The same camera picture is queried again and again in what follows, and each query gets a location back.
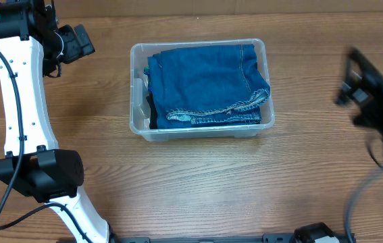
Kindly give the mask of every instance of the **storage box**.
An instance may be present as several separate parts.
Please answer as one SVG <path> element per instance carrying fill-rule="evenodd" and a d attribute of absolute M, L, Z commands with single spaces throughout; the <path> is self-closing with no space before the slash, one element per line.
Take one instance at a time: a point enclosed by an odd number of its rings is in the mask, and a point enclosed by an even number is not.
<path fill-rule="evenodd" d="M 256 38 L 243 40 L 218 40 L 191 43 L 148 43 L 135 44 L 131 48 L 131 91 L 130 91 L 130 129 L 148 141 L 165 141 L 175 138 L 202 138 L 234 136 L 236 138 L 256 136 L 263 129 L 274 125 L 274 105 L 272 95 L 260 107 L 262 121 L 255 125 L 239 126 L 212 126 L 206 128 L 174 128 L 149 129 L 151 110 L 146 101 L 148 95 L 147 79 L 143 70 L 148 66 L 148 57 L 162 51 L 184 48 L 202 47 L 211 45 L 246 45 L 254 44 L 257 54 L 257 69 L 266 82 L 270 84 L 270 75 L 267 70 L 265 44 Z"/>

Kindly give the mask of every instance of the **white plastic tray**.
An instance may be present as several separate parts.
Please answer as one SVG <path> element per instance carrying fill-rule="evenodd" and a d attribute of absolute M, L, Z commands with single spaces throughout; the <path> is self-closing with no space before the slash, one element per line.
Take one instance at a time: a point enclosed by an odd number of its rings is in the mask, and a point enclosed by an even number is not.
<path fill-rule="evenodd" d="M 149 129 L 151 110 L 146 102 L 148 95 L 147 82 L 143 70 L 148 66 L 148 57 L 161 51 L 183 47 L 202 47 L 211 45 L 246 45 L 254 44 L 257 54 L 257 69 L 266 82 L 270 84 L 267 69 L 265 44 L 257 39 L 218 40 L 191 43 L 141 43 L 131 48 L 131 91 L 130 91 L 130 129 L 148 141 L 166 141 L 175 138 L 202 138 L 234 136 L 236 138 L 256 136 L 263 129 L 274 125 L 275 114 L 272 95 L 260 107 L 262 121 L 255 125 L 212 126 L 206 128 Z"/>

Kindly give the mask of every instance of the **wooden surface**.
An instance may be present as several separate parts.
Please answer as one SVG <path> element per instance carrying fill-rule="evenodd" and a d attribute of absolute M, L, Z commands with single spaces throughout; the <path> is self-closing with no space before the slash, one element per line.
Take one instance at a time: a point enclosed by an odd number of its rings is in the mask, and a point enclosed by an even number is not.
<path fill-rule="evenodd" d="M 383 73 L 383 13 L 82 18 L 97 52 L 46 79 L 62 149 L 84 161 L 84 187 L 120 236 L 257 236 L 324 221 L 342 231 L 348 195 L 376 166 L 354 128 L 355 109 L 333 98 L 343 53 L 359 47 Z M 249 139 L 150 143 L 128 127 L 130 48 L 135 43 L 260 38 L 265 42 L 275 126 Z M 0 158 L 5 135 L 0 91 Z M 0 199 L 5 185 L 0 182 Z M 5 223 L 37 207 L 13 192 Z M 355 210 L 359 242 L 383 242 L 383 179 Z M 51 211 L 0 232 L 0 242 L 71 235 Z"/>
<path fill-rule="evenodd" d="M 383 11 L 383 0 L 56 0 L 55 5 L 60 18 Z"/>

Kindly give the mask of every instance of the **denim fabric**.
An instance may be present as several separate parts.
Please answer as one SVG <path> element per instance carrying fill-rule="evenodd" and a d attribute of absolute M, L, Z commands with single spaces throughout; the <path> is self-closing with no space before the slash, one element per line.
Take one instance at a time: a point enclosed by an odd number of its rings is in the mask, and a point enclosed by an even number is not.
<path fill-rule="evenodd" d="M 174 49 L 148 62 L 159 129 L 260 123 L 270 87 L 254 45 Z"/>

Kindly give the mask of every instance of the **white arm segment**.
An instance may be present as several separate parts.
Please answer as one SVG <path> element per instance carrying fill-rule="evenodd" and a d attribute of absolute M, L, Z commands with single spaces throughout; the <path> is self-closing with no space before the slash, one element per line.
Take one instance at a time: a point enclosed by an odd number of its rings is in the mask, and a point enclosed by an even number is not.
<path fill-rule="evenodd" d="M 27 140 L 24 142 L 24 153 L 36 152 L 38 145 L 45 145 L 47 150 L 58 149 L 55 135 L 51 129 L 43 84 L 43 46 L 34 38 L 21 41 L 20 37 L 0 39 L 0 52 L 8 60 L 16 78 L 22 104 L 23 130 Z M 6 139 L 4 151 L 19 154 L 19 133 L 17 108 L 14 90 L 7 68 L 0 59 L 0 79 L 5 108 Z M 77 189 L 77 196 L 63 196 L 51 202 L 61 203 L 72 212 L 79 226 L 94 243 L 109 241 L 109 226 L 102 219 L 83 187 Z M 51 207 L 70 229 L 77 241 L 86 242 L 78 233 L 68 215 L 56 207 Z"/>
<path fill-rule="evenodd" d="M 24 153 L 36 152 L 38 145 L 47 150 L 58 149 L 51 129 L 43 84 L 43 46 L 34 38 L 21 41 L 20 37 L 0 39 L 0 52 L 8 60 L 16 78 L 22 104 L 23 131 L 27 136 Z M 0 59 L 0 79 L 5 108 L 6 139 L 4 151 L 19 153 L 16 98 L 7 68 Z"/>
<path fill-rule="evenodd" d="M 106 220 L 99 216 L 82 186 L 77 188 L 77 196 L 74 198 L 63 196 L 51 199 L 50 202 L 65 205 L 76 218 L 79 226 L 82 228 L 83 232 L 86 233 L 89 240 L 94 243 L 109 242 L 109 225 Z M 82 239 L 82 236 L 78 233 L 76 227 L 74 227 L 74 224 L 65 211 L 61 211 L 61 209 L 57 207 L 51 207 L 51 209 L 61 217 L 62 221 L 68 226 L 68 229 L 70 229 L 78 243 L 86 242 L 86 240 Z"/>

